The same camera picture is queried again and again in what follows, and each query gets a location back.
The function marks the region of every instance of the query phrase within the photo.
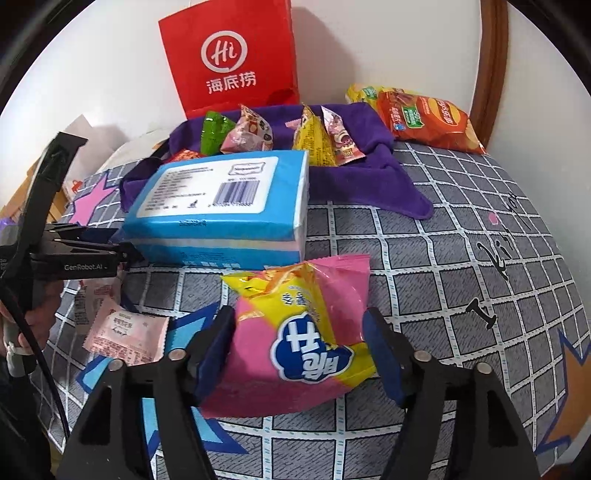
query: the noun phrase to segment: black cable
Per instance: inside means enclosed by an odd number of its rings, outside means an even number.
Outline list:
[[[47,365],[47,362],[45,360],[45,356],[43,355],[43,352],[41,351],[41,347],[39,347],[39,344],[37,343],[37,339],[35,338],[35,335],[33,335],[31,327],[27,323],[27,320],[26,320],[23,312],[21,311],[21,308],[19,307],[17,300],[15,299],[14,294],[12,293],[12,290],[10,290],[10,288],[8,288],[8,286],[6,285],[6,282],[4,280],[2,280],[1,278],[0,278],[0,301],[4,304],[8,313],[12,316],[12,318],[14,319],[14,322],[17,324],[19,330],[25,336],[31,349],[33,350],[33,355],[35,355],[35,358],[37,359],[37,363],[39,364],[39,367],[41,368],[41,372],[43,373],[43,377],[45,377],[45,380],[47,381],[47,384],[49,385],[49,390],[51,391],[51,396],[57,406],[57,412],[60,416],[61,427],[64,430],[64,435],[66,437],[66,441],[68,441],[68,439],[70,438],[70,427],[68,426],[68,422],[66,419],[66,411],[64,409],[64,405],[61,402],[60,394],[57,391],[56,382],[55,382],[55,380],[53,380],[53,376],[51,374],[51,371],[49,370],[49,366]]]

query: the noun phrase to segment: gray checkered bedsheet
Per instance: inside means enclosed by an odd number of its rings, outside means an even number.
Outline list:
[[[589,344],[589,327],[569,269],[530,201],[495,160],[414,144],[397,143],[395,149],[417,188],[433,201],[433,217],[415,221],[365,205],[310,205],[306,258],[370,254],[369,304],[379,307],[417,349],[432,352],[444,363],[490,363],[535,448],[565,394],[558,330],[579,354]],[[107,185],[116,185],[132,167],[110,171]],[[99,177],[88,179],[79,195]],[[491,223],[491,212],[502,224]],[[64,221],[71,215],[70,211]],[[119,226],[124,216],[115,191],[96,209],[90,225]],[[506,260],[508,281],[478,246],[480,242],[494,253],[496,241],[512,258]],[[235,302],[235,295],[220,282],[220,273],[211,268],[138,265],[128,274],[124,289],[142,312],[182,316],[213,301]],[[76,282],[66,285],[44,351],[70,426],[87,399],[75,377],[93,357],[82,348],[83,337],[74,334],[77,289]],[[492,330],[486,330],[474,311],[466,311],[474,298],[488,315],[498,316]],[[38,371],[33,382],[41,421],[52,441],[63,448],[63,432]],[[449,403],[432,479],[443,478],[454,416],[454,404]],[[219,477],[227,479],[379,478],[403,418],[404,412],[373,378],[307,412],[223,419],[222,427],[249,454],[210,453],[210,459]],[[540,471],[546,471],[564,448],[539,455]],[[160,451],[152,468],[158,480],[168,478]]]

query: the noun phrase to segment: pink star pattern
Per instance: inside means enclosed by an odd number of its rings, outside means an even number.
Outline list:
[[[106,187],[106,184],[107,174],[105,173],[90,193],[74,200],[74,215],[70,218],[70,223],[78,222],[81,225],[88,225],[96,207],[117,188]]]

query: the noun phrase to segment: white label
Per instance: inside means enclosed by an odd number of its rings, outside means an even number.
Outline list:
[[[277,161],[277,157],[243,158],[169,168],[148,193],[137,217],[261,213]]]

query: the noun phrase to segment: tissue pack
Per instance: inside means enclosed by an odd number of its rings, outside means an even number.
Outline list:
[[[122,227],[149,262],[263,270],[304,258],[306,151],[250,152],[166,164]]]

